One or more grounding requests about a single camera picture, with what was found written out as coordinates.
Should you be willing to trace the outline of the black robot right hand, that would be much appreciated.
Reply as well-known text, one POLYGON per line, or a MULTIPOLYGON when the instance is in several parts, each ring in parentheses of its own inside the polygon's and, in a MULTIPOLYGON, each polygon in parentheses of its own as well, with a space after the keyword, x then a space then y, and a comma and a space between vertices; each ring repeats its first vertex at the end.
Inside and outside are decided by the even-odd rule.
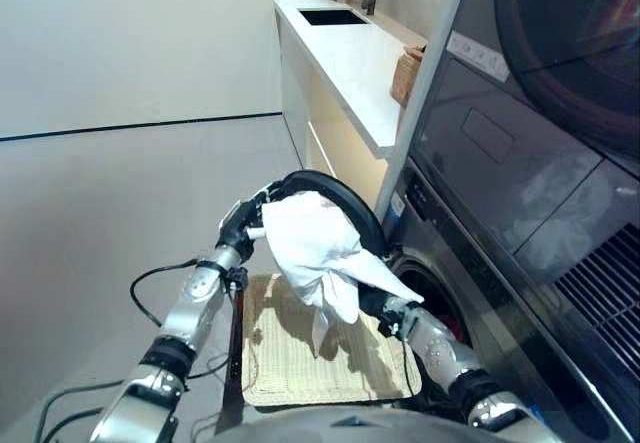
POLYGON ((383 325, 401 325, 405 313, 420 304, 376 288, 359 290, 359 308, 365 314, 377 318, 383 325))

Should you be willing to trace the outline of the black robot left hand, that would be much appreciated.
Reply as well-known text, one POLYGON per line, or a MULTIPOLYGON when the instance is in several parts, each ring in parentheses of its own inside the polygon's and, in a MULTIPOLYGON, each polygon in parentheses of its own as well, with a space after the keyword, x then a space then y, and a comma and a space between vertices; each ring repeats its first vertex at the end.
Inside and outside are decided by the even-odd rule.
POLYGON ((254 252, 248 228, 258 227, 262 205, 276 201, 276 194, 282 186, 283 180, 275 181, 258 190, 251 198, 238 201, 221 220, 215 247, 230 247, 238 253, 241 263, 246 262, 254 252))

